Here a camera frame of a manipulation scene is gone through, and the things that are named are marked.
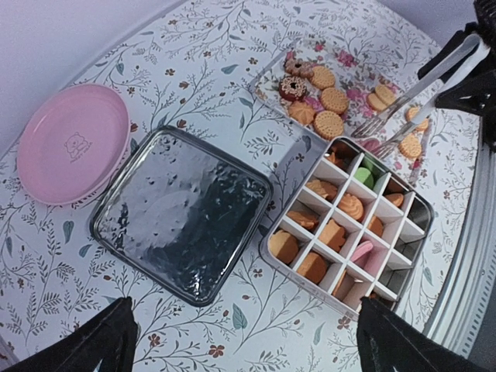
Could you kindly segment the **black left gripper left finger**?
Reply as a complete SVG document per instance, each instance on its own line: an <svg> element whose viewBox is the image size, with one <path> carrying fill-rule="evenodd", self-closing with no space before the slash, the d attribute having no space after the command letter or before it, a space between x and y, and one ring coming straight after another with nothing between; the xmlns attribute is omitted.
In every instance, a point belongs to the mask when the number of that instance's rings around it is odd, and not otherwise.
<svg viewBox="0 0 496 372"><path fill-rule="evenodd" d="M130 297L118 298L78 330L7 371L131 371L138 326Z"/></svg>

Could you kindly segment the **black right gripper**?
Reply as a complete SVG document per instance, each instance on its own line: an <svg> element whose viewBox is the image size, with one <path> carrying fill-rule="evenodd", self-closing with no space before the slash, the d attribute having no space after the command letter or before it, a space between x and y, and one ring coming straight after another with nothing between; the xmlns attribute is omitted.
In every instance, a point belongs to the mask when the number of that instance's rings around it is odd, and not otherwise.
<svg viewBox="0 0 496 372"><path fill-rule="evenodd" d="M462 68L470 70L459 82L446 87L434 100L438 109L449 109L480 116L483 119L483 140L495 150L495 2L475 1L477 21L457 31L448 43L418 71L423 78L449 56L468 36L479 36L481 41L474 51L440 76L443 83Z"/></svg>

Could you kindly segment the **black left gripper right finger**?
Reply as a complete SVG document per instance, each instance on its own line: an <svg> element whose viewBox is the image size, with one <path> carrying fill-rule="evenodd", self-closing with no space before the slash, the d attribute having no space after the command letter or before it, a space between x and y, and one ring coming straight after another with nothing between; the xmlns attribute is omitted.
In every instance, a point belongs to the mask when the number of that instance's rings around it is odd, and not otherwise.
<svg viewBox="0 0 496 372"><path fill-rule="evenodd" d="M434 343L374 298L361 298L356 341L362 371L482 371Z"/></svg>

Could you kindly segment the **pink sandwich cookie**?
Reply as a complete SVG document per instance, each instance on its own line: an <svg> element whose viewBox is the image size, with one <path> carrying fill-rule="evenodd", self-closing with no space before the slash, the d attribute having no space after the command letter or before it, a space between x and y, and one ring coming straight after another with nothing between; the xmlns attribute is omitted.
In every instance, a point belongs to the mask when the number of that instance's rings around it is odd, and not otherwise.
<svg viewBox="0 0 496 372"><path fill-rule="evenodd" d="M352 262L358 261L361 257L369 253L373 248L374 245L370 240L363 241L356 247L350 260Z"/></svg>
<svg viewBox="0 0 496 372"><path fill-rule="evenodd" d="M380 146L381 142L378 139L367 139L361 143L361 146L367 151L372 151Z"/></svg>

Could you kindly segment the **green sandwich cookie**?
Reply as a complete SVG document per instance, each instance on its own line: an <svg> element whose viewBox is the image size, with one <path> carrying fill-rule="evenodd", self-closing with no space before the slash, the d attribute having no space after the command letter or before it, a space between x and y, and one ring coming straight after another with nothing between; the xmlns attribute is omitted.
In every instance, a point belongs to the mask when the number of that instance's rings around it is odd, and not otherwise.
<svg viewBox="0 0 496 372"><path fill-rule="evenodd" d="M374 188L375 185L374 176L369 169L365 167L358 167L353 176L363 185L367 186L369 189Z"/></svg>

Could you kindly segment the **silver tin lid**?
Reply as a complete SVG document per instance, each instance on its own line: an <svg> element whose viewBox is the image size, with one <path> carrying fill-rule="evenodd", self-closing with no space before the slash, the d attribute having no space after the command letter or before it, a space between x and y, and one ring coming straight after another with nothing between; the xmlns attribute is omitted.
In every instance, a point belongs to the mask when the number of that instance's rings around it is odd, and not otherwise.
<svg viewBox="0 0 496 372"><path fill-rule="evenodd" d="M129 158L91 219L93 237L190 305L209 305L272 198L269 179L167 126Z"/></svg>

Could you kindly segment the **small swirl butter cookie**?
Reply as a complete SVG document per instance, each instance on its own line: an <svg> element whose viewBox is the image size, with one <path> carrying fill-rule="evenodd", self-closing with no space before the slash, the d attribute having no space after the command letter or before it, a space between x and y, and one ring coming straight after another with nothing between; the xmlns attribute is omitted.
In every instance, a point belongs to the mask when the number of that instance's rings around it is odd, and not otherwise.
<svg viewBox="0 0 496 372"><path fill-rule="evenodd" d="M315 110L306 102L292 102L288 108L288 114L304 126L312 124L315 118Z"/></svg>

